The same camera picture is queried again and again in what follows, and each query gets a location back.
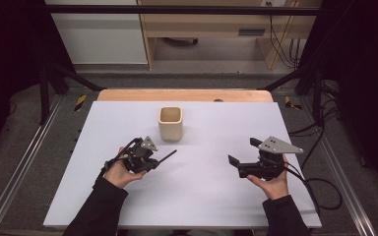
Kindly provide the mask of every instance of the hand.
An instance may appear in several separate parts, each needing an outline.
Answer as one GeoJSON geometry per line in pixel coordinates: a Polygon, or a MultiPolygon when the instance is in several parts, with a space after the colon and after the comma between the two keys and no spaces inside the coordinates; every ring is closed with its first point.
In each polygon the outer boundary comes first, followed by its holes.
{"type": "Polygon", "coordinates": [[[103,177],[111,184],[123,189],[130,182],[134,180],[141,180],[146,173],[147,171],[142,171],[137,174],[130,173],[127,168],[125,168],[122,160],[117,160],[112,164],[109,170],[106,171],[103,177]]]}
{"type": "MultiPolygon", "coordinates": [[[[285,156],[283,156],[283,160],[284,162],[287,162],[285,156]]],[[[262,180],[254,175],[248,175],[247,179],[260,187],[265,192],[266,196],[271,200],[276,200],[289,195],[285,170],[277,178],[269,181],[262,180]]]]}

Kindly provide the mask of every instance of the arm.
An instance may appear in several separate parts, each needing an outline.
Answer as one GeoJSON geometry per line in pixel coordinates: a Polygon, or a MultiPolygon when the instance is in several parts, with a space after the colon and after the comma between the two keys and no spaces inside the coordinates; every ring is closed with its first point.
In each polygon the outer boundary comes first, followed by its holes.
{"type": "Polygon", "coordinates": [[[311,235],[289,194],[286,171],[269,181],[264,181],[254,175],[249,175],[247,178],[260,187],[268,197],[263,202],[263,208],[269,221],[268,236],[311,235]]]}
{"type": "Polygon", "coordinates": [[[123,188],[131,181],[142,179],[144,174],[145,171],[132,174],[122,161],[116,161],[103,178],[96,180],[94,190],[63,235],[115,235],[122,204],[128,196],[123,188]]]}
{"type": "Polygon", "coordinates": [[[269,221],[268,236],[311,235],[291,195],[263,202],[269,221]]]}

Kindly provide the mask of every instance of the gray floor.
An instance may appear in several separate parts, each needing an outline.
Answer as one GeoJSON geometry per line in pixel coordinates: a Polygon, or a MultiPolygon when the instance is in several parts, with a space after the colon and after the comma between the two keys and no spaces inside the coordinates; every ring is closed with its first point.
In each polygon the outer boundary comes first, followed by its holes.
{"type": "MultiPolygon", "coordinates": [[[[92,70],[84,68],[86,70],[83,71],[83,75],[90,81],[109,88],[255,89],[267,85],[290,71],[282,66],[275,71],[265,70],[260,53],[250,53],[250,50],[244,51],[242,48],[237,50],[238,44],[234,44],[232,39],[221,41],[200,39],[197,46],[205,46],[202,51],[211,49],[211,47],[214,49],[208,55],[205,55],[207,52],[199,55],[194,52],[199,48],[184,43],[161,41],[159,47],[162,47],[162,50],[159,52],[164,54],[157,53],[157,66],[151,72],[144,68],[126,67],[127,70],[118,73],[115,71],[118,67],[103,68],[101,66],[100,68],[104,70],[108,69],[108,72],[95,71],[95,67],[92,70]],[[219,47],[226,48],[227,51],[220,50],[219,47]],[[171,66],[174,63],[180,63],[178,69],[171,66]]],[[[242,47],[253,48],[253,51],[256,52],[256,44],[251,40],[239,43],[242,44],[242,47]]],[[[71,151],[75,147],[75,139],[80,136],[80,130],[92,101],[97,97],[97,92],[82,88],[71,80],[68,83],[71,86],[68,94],[56,95],[53,98],[55,101],[60,99],[60,108],[49,131],[45,134],[45,138],[39,144],[39,149],[24,176],[24,181],[14,198],[10,200],[11,204],[7,208],[6,214],[0,219],[0,235],[8,233],[7,230],[17,230],[16,235],[29,235],[28,233],[32,231],[31,235],[54,233],[53,229],[43,227],[42,222],[69,161],[71,151]],[[77,99],[81,94],[86,94],[88,97],[82,110],[74,111],[77,99]]],[[[284,106],[286,94],[290,95],[293,104],[301,104],[304,108],[310,104],[309,96],[292,95],[290,89],[293,84],[294,82],[273,92],[274,100],[280,104],[288,131],[298,130],[312,123],[307,109],[296,110],[284,106]]],[[[11,180],[18,163],[22,160],[34,133],[39,128],[38,86],[14,95],[12,102],[15,111],[8,117],[0,135],[0,196],[11,180]]],[[[334,102],[327,103],[326,111],[333,107],[335,107],[334,102]]],[[[360,166],[358,152],[349,137],[344,122],[337,118],[334,116],[326,122],[324,138],[329,147],[333,149],[331,155],[335,156],[335,159],[341,164],[342,170],[345,171],[358,202],[375,233],[359,232],[359,227],[356,226],[358,221],[353,218],[352,206],[343,204],[337,210],[321,211],[323,227],[314,230],[313,235],[378,235],[378,173],[376,170],[360,166]]],[[[317,136],[313,134],[305,137],[292,137],[291,140],[294,145],[309,151],[316,138],[317,136]]],[[[324,178],[336,183],[337,175],[330,168],[330,158],[332,157],[324,150],[325,147],[323,144],[317,146],[304,167],[303,173],[305,178],[324,178]]],[[[299,155],[299,162],[303,161],[305,156],[306,153],[299,155]]],[[[321,182],[311,185],[320,205],[328,207],[334,206],[338,202],[339,197],[330,186],[321,182]]],[[[259,231],[257,234],[262,235],[264,232],[259,231]]]]}

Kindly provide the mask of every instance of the wooden cabinet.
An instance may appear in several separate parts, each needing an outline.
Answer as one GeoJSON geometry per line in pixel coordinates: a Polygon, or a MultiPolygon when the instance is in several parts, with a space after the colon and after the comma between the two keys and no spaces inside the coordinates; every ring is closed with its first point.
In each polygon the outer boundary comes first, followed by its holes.
{"type": "MultiPolygon", "coordinates": [[[[138,4],[260,7],[262,0],[138,0],[138,4]]],[[[320,4],[321,0],[284,1],[286,7],[318,7],[320,4]]],[[[267,68],[273,69],[281,50],[275,35],[279,41],[307,38],[315,20],[315,17],[273,16],[274,46],[271,43],[270,16],[142,14],[140,18],[150,68],[153,67],[159,37],[255,37],[267,68]]]]}

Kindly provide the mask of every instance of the beige cup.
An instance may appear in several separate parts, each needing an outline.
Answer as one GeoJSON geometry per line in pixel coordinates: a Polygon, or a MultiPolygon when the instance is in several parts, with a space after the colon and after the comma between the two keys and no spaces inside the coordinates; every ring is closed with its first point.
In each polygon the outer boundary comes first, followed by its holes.
{"type": "Polygon", "coordinates": [[[183,111],[177,106],[162,107],[158,113],[158,128],[165,141],[179,141],[183,135],[183,111]]]}

